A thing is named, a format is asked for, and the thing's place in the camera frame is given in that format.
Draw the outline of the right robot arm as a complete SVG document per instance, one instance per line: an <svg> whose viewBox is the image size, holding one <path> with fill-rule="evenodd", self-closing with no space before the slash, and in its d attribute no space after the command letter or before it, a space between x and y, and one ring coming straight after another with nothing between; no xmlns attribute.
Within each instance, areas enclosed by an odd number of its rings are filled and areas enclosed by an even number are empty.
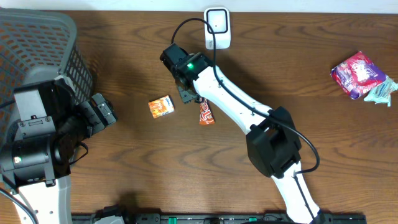
<svg viewBox="0 0 398 224"><path fill-rule="evenodd" d="M249 160L275 182L288 217L295 223L315 223L320 208L305 183L299 154L307 138L296 130L290 113L251 98L203 53L188 54L171 44L160 61L184 89L210 100L239 126L246 136Z"/></svg>

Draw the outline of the purple snack packet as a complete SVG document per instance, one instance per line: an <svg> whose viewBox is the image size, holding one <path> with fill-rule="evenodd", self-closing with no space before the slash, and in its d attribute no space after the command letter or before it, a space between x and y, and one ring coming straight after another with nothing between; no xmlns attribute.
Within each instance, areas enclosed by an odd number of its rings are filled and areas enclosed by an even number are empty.
<svg viewBox="0 0 398 224"><path fill-rule="evenodd" d="M332 79L353 100L386 81L387 75L362 51L335 66L330 73Z"/></svg>

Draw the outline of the orange chocolate bar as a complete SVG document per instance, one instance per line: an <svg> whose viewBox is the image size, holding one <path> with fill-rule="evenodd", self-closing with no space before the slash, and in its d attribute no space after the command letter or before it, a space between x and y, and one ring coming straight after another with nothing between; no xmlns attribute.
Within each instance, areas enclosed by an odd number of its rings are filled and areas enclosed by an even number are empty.
<svg viewBox="0 0 398 224"><path fill-rule="evenodd" d="M203 126L215 124L215 119L213 117L213 114L208 104L208 100L206 98L203 98L203 101L200 103L199 124Z"/></svg>

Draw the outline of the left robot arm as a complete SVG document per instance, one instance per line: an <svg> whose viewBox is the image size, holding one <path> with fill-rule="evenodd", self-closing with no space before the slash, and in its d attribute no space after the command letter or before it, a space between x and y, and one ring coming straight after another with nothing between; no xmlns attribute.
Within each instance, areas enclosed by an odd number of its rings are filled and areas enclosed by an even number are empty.
<svg viewBox="0 0 398 224"><path fill-rule="evenodd" d="M21 223L71 223L70 174L75 149L116 122L100 93L81 103L64 79L16 88L19 111L14 139L1 149L1 193Z"/></svg>

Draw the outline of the small orange snack packet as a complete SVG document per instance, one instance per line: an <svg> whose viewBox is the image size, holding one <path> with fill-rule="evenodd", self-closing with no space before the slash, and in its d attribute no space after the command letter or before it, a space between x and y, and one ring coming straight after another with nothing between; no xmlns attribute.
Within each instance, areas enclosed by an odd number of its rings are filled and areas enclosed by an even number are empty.
<svg viewBox="0 0 398 224"><path fill-rule="evenodd" d="M148 102L148 106L153 118L159 118L175 111L174 105L169 95Z"/></svg>

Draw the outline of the teal white snack packet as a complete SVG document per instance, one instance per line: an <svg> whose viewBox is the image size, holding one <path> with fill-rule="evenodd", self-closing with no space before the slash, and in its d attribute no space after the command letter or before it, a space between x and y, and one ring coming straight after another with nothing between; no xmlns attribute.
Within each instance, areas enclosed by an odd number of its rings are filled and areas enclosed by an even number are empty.
<svg viewBox="0 0 398 224"><path fill-rule="evenodd" d="M364 101L374 102L375 104L386 104L388 107L391 106L391 94L397 91L397 83L387 77L386 80L380 85L373 88L368 95L364 98Z"/></svg>

